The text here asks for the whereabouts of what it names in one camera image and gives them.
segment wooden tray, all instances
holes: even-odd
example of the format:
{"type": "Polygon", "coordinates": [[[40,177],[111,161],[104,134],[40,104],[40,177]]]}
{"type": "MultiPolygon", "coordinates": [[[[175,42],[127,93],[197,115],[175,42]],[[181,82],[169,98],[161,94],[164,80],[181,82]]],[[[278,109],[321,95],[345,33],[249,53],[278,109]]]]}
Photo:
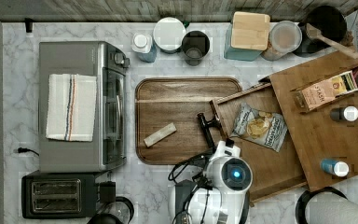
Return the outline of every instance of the wooden tray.
{"type": "MultiPolygon", "coordinates": [[[[197,114],[212,118],[209,102],[242,91],[231,77],[149,78],[136,88],[136,152],[148,164],[176,164],[208,147],[197,114]],[[173,122],[176,133],[146,147],[144,139],[173,122]]],[[[213,140],[221,139],[211,129],[213,140]]]]}
{"type": "MultiPolygon", "coordinates": [[[[267,112],[282,113],[270,83],[242,91],[211,102],[213,112],[220,118],[221,135],[230,136],[241,103],[267,112]]],[[[254,182],[250,188],[251,201],[307,185],[290,133],[287,133],[280,152],[262,147],[238,137],[230,138],[241,149],[241,157],[249,163],[254,182]]]]}

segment white dish towel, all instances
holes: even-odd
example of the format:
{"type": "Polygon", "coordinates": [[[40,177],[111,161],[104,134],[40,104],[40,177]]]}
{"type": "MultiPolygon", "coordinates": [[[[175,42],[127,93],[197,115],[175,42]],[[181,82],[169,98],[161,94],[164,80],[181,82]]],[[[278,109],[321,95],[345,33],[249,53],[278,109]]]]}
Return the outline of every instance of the white dish towel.
{"type": "Polygon", "coordinates": [[[91,142],[96,97],[97,77],[50,75],[46,138],[91,142]]]}

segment chip bag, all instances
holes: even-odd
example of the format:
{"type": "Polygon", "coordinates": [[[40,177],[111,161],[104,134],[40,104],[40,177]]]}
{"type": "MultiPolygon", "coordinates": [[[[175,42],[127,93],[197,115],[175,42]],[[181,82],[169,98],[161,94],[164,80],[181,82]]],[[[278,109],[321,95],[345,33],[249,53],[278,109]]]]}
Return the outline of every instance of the chip bag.
{"type": "Polygon", "coordinates": [[[286,132],[282,115],[253,109],[242,103],[230,137],[239,137],[279,152],[286,132]]]}

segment marble countertop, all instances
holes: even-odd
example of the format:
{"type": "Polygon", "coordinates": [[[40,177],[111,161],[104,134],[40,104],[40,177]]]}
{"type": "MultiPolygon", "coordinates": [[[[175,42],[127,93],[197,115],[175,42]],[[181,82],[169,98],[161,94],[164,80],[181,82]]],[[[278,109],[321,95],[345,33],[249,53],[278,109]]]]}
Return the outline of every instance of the marble countertop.
{"type": "MultiPolygon", "coordinates": [[[[27,37],[23,23],[3,23],[4,82],[4,160],[5,160],[5,222],[6,223],[87,223],[87,218],[70,220],[30,220],[21,216],[21,178],[38,169],[33,154],[19,155],[18,147],[38,151],[37,100],[39,43],[47,41],[103,40],[122,49],[131,59],[127,78],[127,157],[128,162],[112,175],[117,194],[127,196],[135,204],[131,223],[170,223],[168,216],[169,165],[147,165],[135,152],[134,90],[150,77],[234,77],[243,89],[257,80],[285,68],[309,61],[332,51],[327,49],[310,58],[293,54],[269,62],[261,57],[254,62],[226,60],[223,57],[228,23],[191,23],[187,28],[201,30],[211,39],[212,47],[202,63],[191,67],[181,54],[158,53],[154,63],[141,62],[131,50],[135,33],[152,34],[154,23],[35,23],[33,37],[27,37]]],[[[358,176],[334,186],[358,203],[358,176]]],[[[247,223],[295,224],[296,201],[303,189],[294,189],[257,203],[250,209],[247,223]]]]}

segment toaster oven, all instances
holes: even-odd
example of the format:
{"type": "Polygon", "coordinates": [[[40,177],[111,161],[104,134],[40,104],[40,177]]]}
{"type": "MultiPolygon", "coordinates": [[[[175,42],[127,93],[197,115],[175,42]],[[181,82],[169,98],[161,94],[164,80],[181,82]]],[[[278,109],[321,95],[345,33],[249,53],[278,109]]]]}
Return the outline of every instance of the toaster oven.
{"type": "Polygon", "coordinates": [[[111,170],[124,164],[125,82],[130,59],[103,41],[42,42],[39,45],[40,172],[80,173],[111,170]],[[48,78],[51,74],[97,77],[97,101],[91,142],[46,138],[48,78]]]}

